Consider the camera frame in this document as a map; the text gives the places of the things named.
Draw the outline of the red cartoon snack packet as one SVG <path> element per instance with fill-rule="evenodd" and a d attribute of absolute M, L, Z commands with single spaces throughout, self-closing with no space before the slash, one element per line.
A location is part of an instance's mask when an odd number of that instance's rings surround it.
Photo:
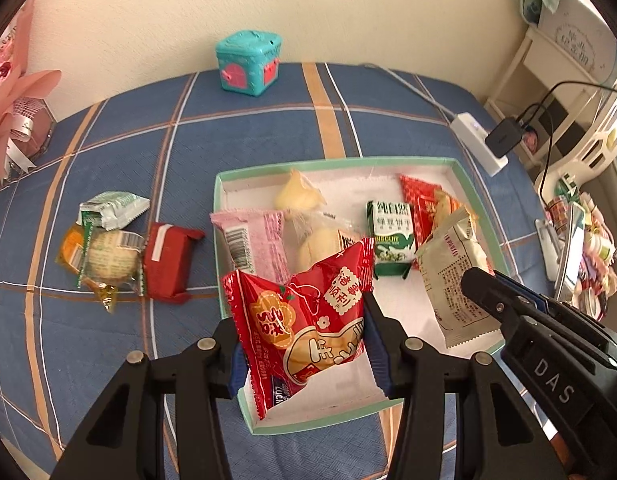
<path fill-rule="evenodd" d="M 374 240 L 365 237 L 284 284 L 241 270 L 223 277 L 259 419 L 310 377 L 363 351 L 363 295 L 373 289 L 373 260 Z"/>

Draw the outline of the green mung bean biscuit packet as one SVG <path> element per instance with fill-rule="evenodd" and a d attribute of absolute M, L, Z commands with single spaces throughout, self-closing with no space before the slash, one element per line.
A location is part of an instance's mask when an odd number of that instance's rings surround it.
<path fill-rule="evenodd" d="M 374 277 L 407 278 L 418 248 L 410 205 L 371 200 L 366 219 L 368 234 L 374 239 Z"/>

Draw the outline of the white persimmon snack packet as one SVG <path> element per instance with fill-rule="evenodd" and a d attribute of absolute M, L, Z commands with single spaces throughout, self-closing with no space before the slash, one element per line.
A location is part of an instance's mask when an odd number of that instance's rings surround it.
<path fill-rule="evenodd" d="M 447 348 L 499 330 L 496 318 L 461 290 L 461 280 L 473 266 L 494 274 L 465 206 L 432 231 L 415 253 L 415 261 Z"/>

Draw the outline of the clear bread bun packet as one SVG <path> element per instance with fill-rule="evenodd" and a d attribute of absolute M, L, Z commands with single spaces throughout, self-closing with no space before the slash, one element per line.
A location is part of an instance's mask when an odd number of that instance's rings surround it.
<path fill-rule="evenodd" d="M 295 268 L 300 272 L 343 252 L 363 237 L 354 223 L 327 211 L 293 211 L 291 222 L 299 244 Z"/>

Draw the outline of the pink barcode snack packet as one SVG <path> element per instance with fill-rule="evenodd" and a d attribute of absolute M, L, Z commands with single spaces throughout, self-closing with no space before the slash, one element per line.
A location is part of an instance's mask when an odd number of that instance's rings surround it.
<path fill-rule="evenodd" d="M 222 210 L 211 214 L 211 222 L 223 233 L 235 269 L 276 284 L 290 278 L 282 211 Z"/>

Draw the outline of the orange swiss roll packet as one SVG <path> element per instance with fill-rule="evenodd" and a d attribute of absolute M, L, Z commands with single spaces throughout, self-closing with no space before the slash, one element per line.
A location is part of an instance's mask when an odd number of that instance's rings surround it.
<path fill-rule="evenodd" d="M 479 239 L 477 238 L 477 228 L 479 227 L 479 216 L 472 210 L 472 208 L 457 200 L 456 197 L 450 195 L 442 188 L 434 191 L 434 214 L 433 214 L 433 228 L 432 232 L 436 234 L 441 226 L 447 222 L 447 218 L 454 214 L 459 209 L 465 209 L 468 214 L 468 222 L 470 226 L 470 237 L 479 245 Z"/>

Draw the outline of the colourful clutter pile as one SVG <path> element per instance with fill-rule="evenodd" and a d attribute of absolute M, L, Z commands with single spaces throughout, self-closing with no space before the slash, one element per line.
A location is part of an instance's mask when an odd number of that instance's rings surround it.
<path fill-rule="evenodd" d="M 593 198 L 581 190 L 559 191 L 547 204 L 547 220 L 558 233 L 565 225 L 566 208 L 570 203 L 585 210 L 585 240 L 575 294 L 569 304 L 601 321 L 608 313 L 609 299 L 617 292 L 617 275 L 613 269 L 617 246 Z"/>

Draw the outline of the phone on white stand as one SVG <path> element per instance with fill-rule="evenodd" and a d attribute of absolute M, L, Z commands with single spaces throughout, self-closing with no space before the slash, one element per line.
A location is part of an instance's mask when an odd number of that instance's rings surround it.
<path fill-rule="evenodd" d="M 553 283 L 553 296 L 556 300 L 571 302 L 584 252 L 585 210 L 578 204 L 570 203 L 561 233 L 546 219 L 536 219 L 535 228 L 546 275 L 548 281 Z"/>

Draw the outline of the dark red brick packet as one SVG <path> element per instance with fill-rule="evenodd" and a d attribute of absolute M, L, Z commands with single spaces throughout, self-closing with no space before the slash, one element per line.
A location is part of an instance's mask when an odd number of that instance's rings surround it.
<path fill-rule="evenodd" d="M 192 252 L 205 233 L 171 223 L 153 222 L 144 252 L 144 271 L 150 299 L 184 304 L 191 295 L 188 278 Z"/>

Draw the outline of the yellow jelly cup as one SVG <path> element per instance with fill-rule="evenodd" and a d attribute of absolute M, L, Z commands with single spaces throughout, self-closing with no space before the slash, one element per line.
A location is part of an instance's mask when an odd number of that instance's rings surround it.
<path fill-rule="evenodd" d="M 325 205 L 325 197 L 301 171 L 292 169 L 289 179 L 275 198 L 275 207 L 283 211 L 312 211 Z"/>

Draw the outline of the blue plaid tablecloth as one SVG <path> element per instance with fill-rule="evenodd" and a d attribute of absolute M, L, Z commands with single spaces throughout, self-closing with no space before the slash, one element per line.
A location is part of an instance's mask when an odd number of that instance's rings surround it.
<path fill-rule="evenodd" d="M 214 182 L 243 167 L 337 154 L 438 156 L 461 163 L 483 200 L 513 277 L 550 292 L 534 226 L 543 212 L 521 162 L 490 177 L 453 136 L 443 110 L 493 119 L 449 82 L 363 66 L 284 64 L 250 98 L 213 72 L 168 79 L 96 103 L 58 123 L 29 176 L 0 190 L 0 432 L 44 471 L 123 363 L 139 349 L 169 356 L 220 319 L 212 240 L 194 251 L 192 297 L 169 306 L 122 295 L 108 313 L 56 263 L 84 200 L 148 197 L 152 220 L 209 231 Z"/>

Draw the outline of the crumpled green-white wrapper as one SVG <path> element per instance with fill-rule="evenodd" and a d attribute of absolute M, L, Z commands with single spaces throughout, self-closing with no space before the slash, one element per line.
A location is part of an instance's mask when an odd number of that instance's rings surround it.
<path fill-rule="evenodd" d="M 150 208 L 148 198 L 125 191 L 103 192 L 80 203 L 77 224 L 84 220 L 96 228 L 112 231 L 123 229 Z"/>

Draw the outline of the white power strip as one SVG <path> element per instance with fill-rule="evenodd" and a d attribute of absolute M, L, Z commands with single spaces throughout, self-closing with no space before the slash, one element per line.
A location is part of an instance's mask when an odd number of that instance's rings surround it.
<path fill-rule="evenodd" d="M 450 129 L 490 177 L 496 176 L 508 165 L 506 155 L 497 157 L 486 145 L 487 132 L 470 113 L 457 114 L 450 123 Z"/>

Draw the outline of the black charger plug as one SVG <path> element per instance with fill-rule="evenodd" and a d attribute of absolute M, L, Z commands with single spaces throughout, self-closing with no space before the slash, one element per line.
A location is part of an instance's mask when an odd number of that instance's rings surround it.
<path fill-rule="evenodd" d="M 507 117 L 487 134 L 485 144 L 497 158 L 511 152 L 522 141 L 523 128 L 514 117 Z"/>

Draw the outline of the teal toy box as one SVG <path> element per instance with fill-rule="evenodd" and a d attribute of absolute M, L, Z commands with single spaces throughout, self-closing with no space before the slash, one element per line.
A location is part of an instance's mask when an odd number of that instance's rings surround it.
<path fill-rule="evenodd" d="M 282 38 L 274 32 L 240 30 L 217 42 L 220 85 L 226 91 L 260 96 L 279 76 Z"/>

